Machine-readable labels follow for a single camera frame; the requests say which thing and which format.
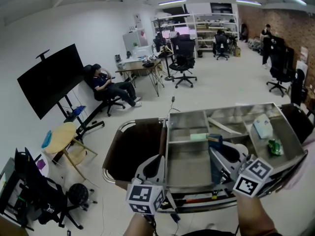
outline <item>floor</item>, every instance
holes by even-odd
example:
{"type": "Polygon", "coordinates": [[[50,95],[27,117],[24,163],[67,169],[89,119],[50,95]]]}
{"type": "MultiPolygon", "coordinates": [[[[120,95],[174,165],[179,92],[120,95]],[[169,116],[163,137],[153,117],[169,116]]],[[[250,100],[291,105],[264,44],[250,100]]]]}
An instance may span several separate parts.
{"type": "MultiPolygon", "coordinates": [[[[97,188],[89,181],[84,182],[88,187],[95,189],[93,199],[97,200],[98,204],[91,205],[87,212],[77,210],[73,213],[76,220],[84,226],[84,230],[77,230],[66,221],[66,226],[72,231],[72,236],[121,236],[129,224],[132,212],[125,204],[126,192],[105,182],[101,175],[101,166],[106,153],[116,130],[122,123],[137,118],[167,116],[172,96],[175,96],[173,107],[181,111],[239,104],[290,102],[287,95],[282,98],[277,90],[269,92],[268,89],[271,86],[267,86],[266,82],[271,79],[271,76],[269,70],[261,66],[262,57],[248,49],[243,43],[240,43],[240,47],[242,49],[240,58],[231,57],[229,61],[224,59],[216,61],[211,53],[204,53],[203,58],[197,59],[193,73],[198,77],[198,81],[194,81],[194,88],[182,83],[178,89],[175,89],[172,82],[164,81],[165,88],[159,88],[160,96],[158,97],[149,78],[140,77],[136,81],[136,92],[142,97],[141,108],[131,109],[126,105],[125,110],[115,107],[110,118],[107,117],[105,111],[96,116],[96,120],[105,121],[105,127],[87,134],[84,142],[99,155],[96,158],[87,156],[79,167],[92,183],[99,186],[97,188]]],[[[66,186],[82,181],[73,169],[58,167],[66,174],[66,186]]],[[[284,236],[299,235],[315,216],[314,174],[315,170],[308,172],[295,189],[271,194],[262,199],[263,206],[284,236]]],[[[204,229],[210,223],[215,223],[218,230],[231,232],[234,232],[238,225],[236,207],[204,213],[181,214],[180,217],[179,229],[176,233],[178,236],[204,229]]],[[[158,214],[156,221],[157,233],[160,236],[175,234],[177,225],[169,215],[158,214]]],[[[46,226],[34,222],[33,227],[35,232],[29,232],[31,236],[66,235],[66,229],[59,228],[53,221],[46,226]]]]}

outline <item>jeans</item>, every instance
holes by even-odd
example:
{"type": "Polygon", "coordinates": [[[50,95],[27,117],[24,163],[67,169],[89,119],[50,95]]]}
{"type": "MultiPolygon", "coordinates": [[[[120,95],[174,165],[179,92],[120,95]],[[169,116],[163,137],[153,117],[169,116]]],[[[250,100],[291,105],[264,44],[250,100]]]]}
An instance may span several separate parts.
{"type": "Polygon", "coordinates": [[[263,50],[264,50],[264,55],[262,56],[262,64],[264,65],[267,63],[267,60],[270,56],[271,47],[270,46],[264,46],[263,50]]]}
{"type": "Polygon", "coordinates": [[[136,92],[131,82],[114,83],[107,89],[107,91],[114,96],[119,96],[123,101],[127,102],[132,107],[136,105],[134,102],[136,99],[136,92]]]}

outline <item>man sitting in chair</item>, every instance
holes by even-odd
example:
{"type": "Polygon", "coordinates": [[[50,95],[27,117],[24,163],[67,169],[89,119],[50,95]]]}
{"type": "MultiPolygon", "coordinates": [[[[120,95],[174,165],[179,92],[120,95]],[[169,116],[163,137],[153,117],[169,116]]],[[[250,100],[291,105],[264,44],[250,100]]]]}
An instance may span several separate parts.
{"type": "Polygon", "coordinates": [[[132,107],[141,107],[140,97],[136,97],[136,92],[131,82],[112,83],[112,76],[108,70],[102,68],[99,64],[92,66],[93,84],[96,91],[105,89],[112,96],[119,96],[123,101],[132,107]]]}

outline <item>person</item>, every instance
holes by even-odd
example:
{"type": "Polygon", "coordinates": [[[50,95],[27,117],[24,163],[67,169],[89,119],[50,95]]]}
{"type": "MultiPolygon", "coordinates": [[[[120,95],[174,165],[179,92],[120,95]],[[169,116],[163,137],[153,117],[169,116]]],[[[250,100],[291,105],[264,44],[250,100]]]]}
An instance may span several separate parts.
{"type": "MultiPolygon", "coordinates": [[[[222,30],[218,30],[217,31],[217,34],[216,35],[219,35],[219,36],[224,36],[224,37],[226,37],[226,39],[227,39],[227,44],[230,42],[230,40],[228,39],[228,37],[225,35],[225,32],[224,31],[222,31],[222,30]]],[[[212,39],[212,52],[213,52],[213,54],[217,54],[217,47],[216,47],[216,44],[217,44],[217,39],[216,39],[216,37],[214,36],[214,38],[212,39]]]]}
{"type": "MultiPolygon", "coordinates": [[[[257,197],[235,193],[237,199],[237,212],[241,236],[281,236],[278,234],[274,222],[265,212],[257,197]]],[[[124,236],[152,236],[153,227],[141,215],[136,213],[124,234],[124,236]]],[[[233,236],[234,233],[220,232],[216,230],[201,230],[191,232],[185,236],[233,236]]]]}
{"type": "Polygon", "coordinates": [[[265,29],[262,30],[262,32],[260,34],[260,41],[263,43],[262,66],[265,69],[268,69],[267,60],[270,56],[270,51],[271,51],[272,34],[271,34],[270,30],[271,30],[270,25],[266,24],[265,29]]]}
{"type": "Polygon", "coordinates": [[[136,97],[136,92],[131,82],[112,82],[112,75],[108,70],[102,68],[99,64],[92,66],[93,84],[96,91],[107,90],[113,96],[119,96],[132,107],[141,107],[140,97],[136,97]]]}

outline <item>green object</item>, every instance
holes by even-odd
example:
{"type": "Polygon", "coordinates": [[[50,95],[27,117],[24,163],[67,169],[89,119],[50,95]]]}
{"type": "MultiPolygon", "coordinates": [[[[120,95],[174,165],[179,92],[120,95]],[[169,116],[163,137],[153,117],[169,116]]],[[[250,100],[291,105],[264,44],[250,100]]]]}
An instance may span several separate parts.
{"type": "Polygon", "coordinates": [[[196,141],[196,140],[205,140],[208,137],[208,133],[202,133],[202,134],[191,134],[190,140],[196,141]]]}
{"type": "Polygon", "coordinates": [[[268,141],[268,151],[273,155],[283,155],[284,150],[279,140],[268,141]]]}

